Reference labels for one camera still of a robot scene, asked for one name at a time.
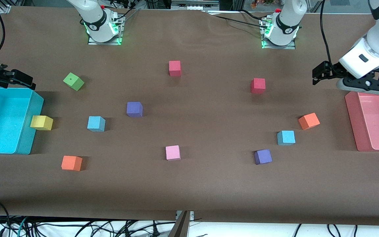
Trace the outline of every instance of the blue cube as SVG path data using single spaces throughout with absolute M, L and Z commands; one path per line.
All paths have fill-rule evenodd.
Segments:
M 140 102 L 128 102 L 127 115 L 132 118 L 143 117 L 143 105 Z
M 273 161 L 271 159 L 271 153 L 269 149 L 256 151 L 254 157 L 256 165 L 267 164 Z
M 88 118 L 87 129 L 92 132 L 104 132 L 106 120 L 100 116 L 90 116 Z
M 294 131 L 281 131 L 277 134 L 278 145 L 293 145 L 295 144 L 295 132 Z

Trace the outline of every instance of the teal cable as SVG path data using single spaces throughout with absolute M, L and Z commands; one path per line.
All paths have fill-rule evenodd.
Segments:
M 20 226 L 18 227 L 17 237 L 20 237 L 21 228 L 23 227 L 26 219 L 27 219 L 27 216 L 21 221 Z

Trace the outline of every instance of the pink cube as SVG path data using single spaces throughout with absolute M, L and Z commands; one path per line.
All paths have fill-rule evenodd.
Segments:
M 179 153 L 178 145 L 172 145 L 172 146 L 166 147 L 166 159 L 169 161 L 181 159 L 181 154 Z
M 379 151 L 379 95 L 350 92 L 344 98 L 356 148 Z
M 170 76 L 181 76 L 181 61 L 169 61 Z
M 266 79 L 254 78 L 251 82 L 251 93 L 264 93 L 266 90 Z

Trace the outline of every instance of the cube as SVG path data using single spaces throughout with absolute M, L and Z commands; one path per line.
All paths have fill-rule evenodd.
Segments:
M 169 61 L 170 76 L 181 76 L 181 61 Z
M 132 118 L 143 117 L 143 105 L 140 102 L 128 102 L 127 115 Z
M 181 154 L 179 152 L 179 146 L 178 145 L 172 145 L 166 147 L 166 160 L 174 161 L 174 160 L 180 160 Z
M 254 78 L 251 82 L 251 93 L 264 93 L 266 90 L 266 79 Z
M 100 116 L 90 116 L 88 118 L 87 129 L 92 132 L 104 132 L 106 120 Z
M 68 171 L 80 171 L 83 158 L 78 156 L 64 156 L 61 168 Z
M 315 127 L 320 124 L 320 121 L 318 120 L 316 113 L 302 116 L 298 121 L 303 130 Z
M 54 120 L 47 116 L 34 115 L 30 127 L 36 130 L 51 131 Z
M 277 134 L 278 145 L 293 145 L 295 143 L 296 141 L 294 131 L 281 131 Z
M 256 165 L 267 164 L 273 161 L 269 149 L 256 151 L 254 157 Z
M 84 85 L 84 81 L 71 72 L 63 80 L 69 87 L 78 91 Z

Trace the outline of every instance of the light pink cube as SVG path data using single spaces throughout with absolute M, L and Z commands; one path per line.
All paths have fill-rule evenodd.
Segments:
M 166 147 L 166 159 L 169 161 L 181 159 L 181 154 L 179 153 L 178 145 L 172 145 L 172 146 Z
M 251 93 L 264 93 L 266 90 L 266 79 L 254 78 L 251 82 Z
M 181 61 L 169 61 L 170 76 L 181 76 Z

